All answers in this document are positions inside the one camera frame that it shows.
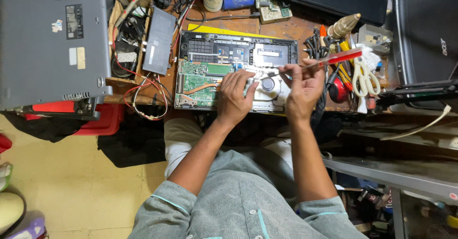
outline hand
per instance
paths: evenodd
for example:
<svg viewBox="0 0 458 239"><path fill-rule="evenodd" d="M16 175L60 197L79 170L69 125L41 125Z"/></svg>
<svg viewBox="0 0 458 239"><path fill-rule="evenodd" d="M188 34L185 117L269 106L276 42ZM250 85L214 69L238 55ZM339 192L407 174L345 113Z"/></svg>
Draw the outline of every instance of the hand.
<svg viewBox="0 0 458 239"><path fill-rule="evenodd" d="M255 73L240 70L228 73L223 78L218 95L218 117L222 125L234 128L253 107L255 90L259 82L250 85L243 96L246 80Z"/></svg>
<svg viewBox="0 0 458 239"><path fill-rule="evenodd" d="M315 63L314 59L303 59L304 65ZM279 67L280 76L291 89L286 102L286 117L290 125L310 125L313 107L321 97L324 86L324 71L313 68L301 68L297 64ZM288 72L290 80L284 74Z"/></svg>

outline man's right hand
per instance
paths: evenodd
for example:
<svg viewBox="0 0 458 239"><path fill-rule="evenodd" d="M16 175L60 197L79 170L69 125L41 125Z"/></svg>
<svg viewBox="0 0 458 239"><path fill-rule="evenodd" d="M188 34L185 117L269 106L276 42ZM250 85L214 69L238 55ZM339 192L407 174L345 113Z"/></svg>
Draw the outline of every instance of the man's right hand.
<svg viewBox="0 0 458 239"><path fill-rule="evenodd" d="M315 63L314 59L303 59L304 65ZM289 124L310 125L313 107L321 97L324 86L324 71L313 68L301 68L297 64L287 64L279 67L280 76L291 89L286 103L286 116ZM284 73L293 78L290 80Z"/></svg>

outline gray shirt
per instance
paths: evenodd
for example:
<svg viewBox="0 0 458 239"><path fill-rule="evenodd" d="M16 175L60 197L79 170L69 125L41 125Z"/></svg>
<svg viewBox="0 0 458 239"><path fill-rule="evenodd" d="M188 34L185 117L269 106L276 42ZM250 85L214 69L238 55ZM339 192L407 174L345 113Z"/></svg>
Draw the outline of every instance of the gray shirt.
<svg viewBox="0 0 458 239"><path fill-rule="evenodd" d="M239 152L218 154L197 197L163 182L138 210L129 239L367 238L339 197L295 203L292 170L276 154Z"/></svg>

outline label sticker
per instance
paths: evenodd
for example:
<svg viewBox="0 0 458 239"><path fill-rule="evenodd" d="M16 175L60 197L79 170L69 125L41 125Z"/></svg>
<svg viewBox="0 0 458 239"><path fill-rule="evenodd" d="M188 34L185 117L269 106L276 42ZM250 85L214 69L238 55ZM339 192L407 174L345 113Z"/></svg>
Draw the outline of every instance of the label sticker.
<svg viewBox="0 0 458 239"><path fill-rule="evenodd" d="M84 52L84 47L77 48L78 55L78 69L86 68L86 54Z"/></svg>
<svg viewBox="0 0 458 239"><path fill-rule="evenodd" d="M152 56L154 55L154 46L151 46L151 53L149 55L149 64L152 63Z"/></svg>
<svg viewBox="0 0 458 239"><path fill-rule="evenodd" d="M57 20L55 23L51 24L53 32L58 32L62 30L62 20Z"/></svg>
<svg viewBox="0 0 458 239"><path fill-rule="evenodd" d="M75 40L84 38L83 5L66 6L65 13L67 17L67 39Z"/></svg>
<svg viewBox="0 0 458 239"><path fill-rule="evenodd" d="M77 48L75 47L69 48L68 53L69 53L70 65L77 65L78 63Z"/></svg>

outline man's left hand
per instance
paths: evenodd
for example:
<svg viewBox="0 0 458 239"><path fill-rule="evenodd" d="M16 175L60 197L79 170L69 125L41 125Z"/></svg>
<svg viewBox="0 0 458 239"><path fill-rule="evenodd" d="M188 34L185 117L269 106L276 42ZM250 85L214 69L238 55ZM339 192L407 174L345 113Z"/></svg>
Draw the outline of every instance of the man's left hand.
<svg viewBox="0 0 458 239"><path fill-rule="evenodd" d="M246 96L243 96L246 80L255 73L240 70L228 73L223 78L218 95L218 118L222 125L234 128L253 107L255 90L259 82L249 86Z"/></svg>

